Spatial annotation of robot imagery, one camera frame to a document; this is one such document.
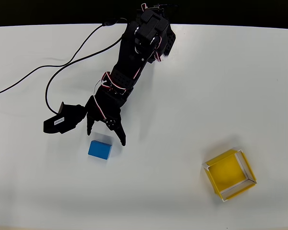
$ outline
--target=robotic arm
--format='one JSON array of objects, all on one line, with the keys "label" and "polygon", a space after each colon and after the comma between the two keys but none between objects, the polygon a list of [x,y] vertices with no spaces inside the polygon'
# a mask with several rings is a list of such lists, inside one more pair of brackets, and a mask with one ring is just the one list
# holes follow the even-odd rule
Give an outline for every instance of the robotic arm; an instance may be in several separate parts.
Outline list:
[{"label": "robotic arm", "polygon": [[142,4],[138,21],[132,21],[122,35],[120,54],[112,72],[105,72],[101,85],[85,107],[62,102],[59,113],[44,121],[45,133],[65,133],[87,118],[87,134],[95,121],[102,121],[114,130],[123,146],[126,135],[121,124],[120,108],[126,103],[147,62],[161,61],[168,56],[175,41],[162,5],[147,8]]}]

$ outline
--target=yellow tray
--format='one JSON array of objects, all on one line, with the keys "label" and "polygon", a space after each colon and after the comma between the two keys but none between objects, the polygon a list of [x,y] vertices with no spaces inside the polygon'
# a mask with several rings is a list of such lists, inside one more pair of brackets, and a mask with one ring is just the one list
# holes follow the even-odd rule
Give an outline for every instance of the yellow tray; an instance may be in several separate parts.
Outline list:
[{"label": "yellow tray", "polygon": [[215,193],[227,201],[253,187],[256,178],[242,150],[230,149],[203,163]]}]

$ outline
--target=blue cube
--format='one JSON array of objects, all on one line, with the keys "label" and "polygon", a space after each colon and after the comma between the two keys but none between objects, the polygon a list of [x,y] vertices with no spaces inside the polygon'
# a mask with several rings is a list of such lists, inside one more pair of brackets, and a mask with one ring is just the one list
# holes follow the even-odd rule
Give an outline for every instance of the blue cube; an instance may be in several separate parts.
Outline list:
[{"label": "blue cube", "polygon": [[93,140],[88,151],[88,155],[107,160],[110,155],[111,145]]}]

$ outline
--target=box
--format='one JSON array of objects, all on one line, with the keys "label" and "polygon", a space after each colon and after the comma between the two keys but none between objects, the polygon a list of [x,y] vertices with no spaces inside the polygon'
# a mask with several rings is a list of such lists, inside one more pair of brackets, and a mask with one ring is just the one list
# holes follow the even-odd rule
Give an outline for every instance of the box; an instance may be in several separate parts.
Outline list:
[{"label": "box", "polygon": [[88,155],[107,160],[111,151],[111,145],[93,140],[88,151]]},{"label": "box", "polygon": [[257,184],[242,150],[230,149],[203,163],[215,193],[227,201]]}]

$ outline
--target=white table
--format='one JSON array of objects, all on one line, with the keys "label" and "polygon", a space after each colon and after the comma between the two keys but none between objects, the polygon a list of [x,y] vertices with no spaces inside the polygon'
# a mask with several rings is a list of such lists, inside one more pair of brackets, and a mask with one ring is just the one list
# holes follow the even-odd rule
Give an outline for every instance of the white table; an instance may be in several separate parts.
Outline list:
[{"label": "white table", "polygon": [[[0,28],[0,90],[39,65],[62,64],[97,25]],[[116,41],[105,27],[78,58]],[[0,225],[47,229],[237,229],[288,226],[288,30],[173,25],[169,57],[147,64],[127,103],[127,144],[86,120],[43,133],[57,69],[41,69],[0,95]],[[70,66],[48,99],[82,104],[111,71],[119,45]],[[91,140],[113,145],[108,161]],[[258,184],[223,203],[201,164],[234,146]]]}]

